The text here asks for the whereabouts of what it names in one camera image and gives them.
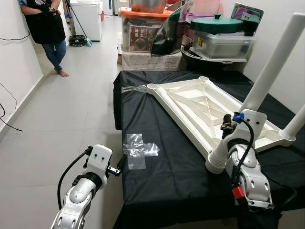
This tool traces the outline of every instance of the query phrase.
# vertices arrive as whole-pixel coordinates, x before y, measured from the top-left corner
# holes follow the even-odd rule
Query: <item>white refrigerator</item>
[[[119,8],[121,7],[130,7],[129,0],[113,0],[114,5],[114,14],[119,14]]]
[[[103,2],[103,11],[105,15],[113,15],[112,0],[101,0]]]
[[[92,41],[100,41],[102,38],[101,13],[103,3],[96,0],[71,0],[70,3],[87,37]],[[72,11],[75,33],[84,35],[75,14]]]

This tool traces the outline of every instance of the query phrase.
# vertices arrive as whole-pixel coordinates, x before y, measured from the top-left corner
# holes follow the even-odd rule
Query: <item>black apron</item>
[[[46,0],[47,4],[51,4],[51,0]],[[26,15],[30,33],[34,41],[38,44],[57,44],[65,38],[65,31],[61,16],[58,11],[49,11],[47,4],[37,4],[35,0],[27,0],[27,6],[43,11],[34,15]]]

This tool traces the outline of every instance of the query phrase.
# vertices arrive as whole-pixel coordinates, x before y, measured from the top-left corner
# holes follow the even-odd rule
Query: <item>label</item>
[[[241,19],[250,21],[251,17],[252,17],[252,14],[247,13],[247,12],[243,12],[243,14],[241,16]]]
[[[204,40],[201,37],[198,37],[197,46],[200,48],[203,48],[203,49],[205,49],[205,47],[206,47],[206,43],[204,42]]]
[[[158,27],[133,26],[129,27],[129,51],[150,52]]]

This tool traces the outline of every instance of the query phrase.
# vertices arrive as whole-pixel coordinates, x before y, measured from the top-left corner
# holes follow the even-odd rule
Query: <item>pink container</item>
[[[101,13],[101,21],[104,20],[104,14],[105,14],[105,12],[103,11],[103,12]]]
[[[193,0],[193,14],[213,16],[215,13],[223,13],[221,0]]]

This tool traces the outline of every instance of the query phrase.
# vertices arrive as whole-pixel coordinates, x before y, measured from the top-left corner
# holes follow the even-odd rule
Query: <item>blue jeans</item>
[[[62,67],[60,66],[60,63],[67,51],[66,41],[63,40],[58,44],[42,44],[42,46],[46,52],[47,58],[54,65],[55,70],[61,71]]]

